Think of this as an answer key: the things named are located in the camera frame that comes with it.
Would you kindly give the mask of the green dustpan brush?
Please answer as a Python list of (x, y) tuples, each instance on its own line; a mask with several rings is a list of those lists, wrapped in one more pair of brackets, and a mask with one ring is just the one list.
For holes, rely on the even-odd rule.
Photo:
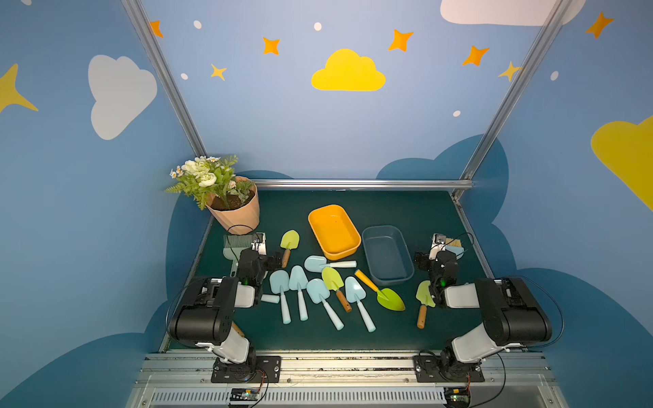
[(255, 234), (224, 236), (223, 255), (231, 263), (230, 276), (236, 275), (241, 252), (245, 249), (251, 249), (255, 238)]

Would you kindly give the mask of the yellow storage box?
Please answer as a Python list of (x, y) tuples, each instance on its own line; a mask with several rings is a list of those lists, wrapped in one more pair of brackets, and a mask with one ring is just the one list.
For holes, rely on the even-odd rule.
[(358, 250), (362, 238), (343, 207), (331, 204), (313, 210), (309, 225), (324, 256), (332, 261), (347, 258)]

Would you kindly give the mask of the controller board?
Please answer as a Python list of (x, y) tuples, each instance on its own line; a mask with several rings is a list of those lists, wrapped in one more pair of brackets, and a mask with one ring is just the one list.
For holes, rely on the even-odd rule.
[(470, 393), (467, 388), (445, 388), (445, 408), (469, 408)]
[(231, 389), (229, 403), (234, 404), (255, 404), (262, 396), (261, 391), (254, 389)]

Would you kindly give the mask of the blue shovel lying sideways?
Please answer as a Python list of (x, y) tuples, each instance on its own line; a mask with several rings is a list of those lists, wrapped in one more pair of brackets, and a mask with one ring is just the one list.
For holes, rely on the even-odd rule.
[(304, 261), (304, 268), (309, 272), (321, 273), (325, 268), (356, 269), (357, 262), (355, 260), (331, 262), (325, 257), (311, 255)]

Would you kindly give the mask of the aluminium front rail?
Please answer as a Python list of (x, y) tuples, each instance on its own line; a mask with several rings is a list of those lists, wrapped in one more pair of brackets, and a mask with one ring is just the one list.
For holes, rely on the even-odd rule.
[[(129, 407), (445, 407), (445, 388), (467, 388), (475, 407), (566, 407), (541, 353), (502, 353), (485, 359), (485, 382), (418, 382), (417, 351), (274, 350), (278, 384), (212, 384), (214, 358), (190, 350), (147, 355)], [(255, 404), (230, 404), (231, 389), (254, 389)]]

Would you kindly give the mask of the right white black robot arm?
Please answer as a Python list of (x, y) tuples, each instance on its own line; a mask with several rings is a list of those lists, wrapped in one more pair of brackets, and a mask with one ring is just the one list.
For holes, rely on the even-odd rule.
[(451, 340), (440, 352), (443, 371), (470, 369), (491, 355), (550, 340), (553, 328), (531, 290), (519, 277), (457, 283), (458, 255), (438, 246), (416, 252), (414, 262), (428, 273), (427, 304), (445, 309), (479, 309), (482, 322)]

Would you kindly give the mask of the blue-grey storage box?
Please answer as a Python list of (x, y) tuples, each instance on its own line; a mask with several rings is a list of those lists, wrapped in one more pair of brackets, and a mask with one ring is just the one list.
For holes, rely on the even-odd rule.
[(364, 229), (362, 243), (372, 281), (381, 287), (400, 285), (414, 275), (413, 259), (401, 231), (392, 225)]

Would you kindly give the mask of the right controller board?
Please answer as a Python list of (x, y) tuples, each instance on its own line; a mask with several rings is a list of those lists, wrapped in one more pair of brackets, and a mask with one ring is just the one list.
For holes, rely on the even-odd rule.
[(470, 393), (467, 388), (445, 388), (445, 408), (469, 408)]

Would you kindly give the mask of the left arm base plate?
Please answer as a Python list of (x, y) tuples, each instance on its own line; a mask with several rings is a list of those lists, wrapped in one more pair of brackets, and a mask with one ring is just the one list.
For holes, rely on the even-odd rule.
[(244, 363), (214, 362), (210, 382), (212, 384), (245, 384), (261, 382), (278, 384), (282, 368), (280, 356), (250, 356)]

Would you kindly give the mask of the terracotta pot with flowers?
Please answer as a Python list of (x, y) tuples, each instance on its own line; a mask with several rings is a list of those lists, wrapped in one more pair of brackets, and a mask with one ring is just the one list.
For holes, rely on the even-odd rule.
[(236, 156), (197, 156), (172, 168), (174, 184), (168, 193), (190, 197), (208, 210), (225, 231), (243, 236), (254, 232), (260, 221), (258, 188), (247, 177), (236, 175)]

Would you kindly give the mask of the blue shovel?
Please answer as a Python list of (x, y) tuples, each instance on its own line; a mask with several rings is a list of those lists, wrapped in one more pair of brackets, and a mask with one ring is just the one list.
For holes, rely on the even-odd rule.
[(339, 319), (336, 312), (333, 310), (333, 308), (328, 303), (328, 298), (330, 296), (330, 291), (328, 290), (325, 282), (322, 279), (319, 279), (319, 278), (310, 280), (308, 282), (308, 284), (307, 284), (306, 290), (307, 290), (307, 292), (309, 294), (309, 297), (311, 298), (311, 301), (314, 304), (321, 304), (324, 307), (326, 313), (328, 314), (331, 322), (333, 323), (333, 326), (338, 331), (341, 331), (345, 327), (345, 325)]
[(306, 308), (306, 302), (304, 300), (304, 289), (306, 289), (308, 284), (307, 276), (304, 272), (304, 269), (300, 265), (295, 265), (292, 267), (289, 287), (291, 290), (297, 292), (298, 298), (298, 307), (299, 307), (299, 317), (301, 321), (307, 321), (309, 319), (308, 311)]
[(279, 304), (281, 298), (278, 295), (263, 294), (261, 301), (269, 304)]
[(354, 303), (358, 307), (367, 331), (369, 333), (375, 332), (376, 326), (374, 325), (370, 314), (367, 312), (367, 309), (362, 302), (367, 294), (358, 280), (353, 276), (349, 276), (345, 279), (345, 296), (349, 303)]
[(283, 324), (290, 324), (292, 319), (286, 299), (286, 292), (289, 290), (289, 274), (285, 270), (273, 272), (270, 275), (270, 289), (273, 294), (280, 296)]

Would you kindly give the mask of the left controller board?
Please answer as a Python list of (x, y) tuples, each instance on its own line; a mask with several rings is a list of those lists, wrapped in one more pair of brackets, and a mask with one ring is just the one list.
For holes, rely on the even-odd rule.
[(231, 389), (229, 403), (234, 404), (255, 404), (262, 396), (261, 391), (254, 389)]

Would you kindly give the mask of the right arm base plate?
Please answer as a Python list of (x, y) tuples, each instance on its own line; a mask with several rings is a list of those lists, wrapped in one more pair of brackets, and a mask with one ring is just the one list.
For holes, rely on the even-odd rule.
[(466, 383), (485, 382), (478, 364), (449, 361), (440, 356), (414, 355), (413, 366), (419, 383)]

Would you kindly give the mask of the blue dustpan brush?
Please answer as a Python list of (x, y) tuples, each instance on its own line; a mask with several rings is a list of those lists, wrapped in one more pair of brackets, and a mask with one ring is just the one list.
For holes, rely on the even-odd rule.
[(433, 234), (429, 259), (436, 259), (438, 253), (441, 251), (454, 253), (456, 258), (460, 259), (462, 258), (465, 249), (463, 248), (461, 241), (457, 238), (448, 238), (441, 234)]

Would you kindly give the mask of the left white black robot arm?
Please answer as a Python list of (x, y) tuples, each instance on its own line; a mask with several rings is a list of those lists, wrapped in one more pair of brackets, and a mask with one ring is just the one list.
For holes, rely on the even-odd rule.
[(242, 250), (233, 276), (195, 280), (180, 292), (178, 304), (166, 318), (168, 336), (187, 347), (206, 349), (223, 364), (247, 365), (255, 352), (236, 328), (235, 312), (265, 301), (265, 278), (281, 266), (279, 253), (268, 256)]

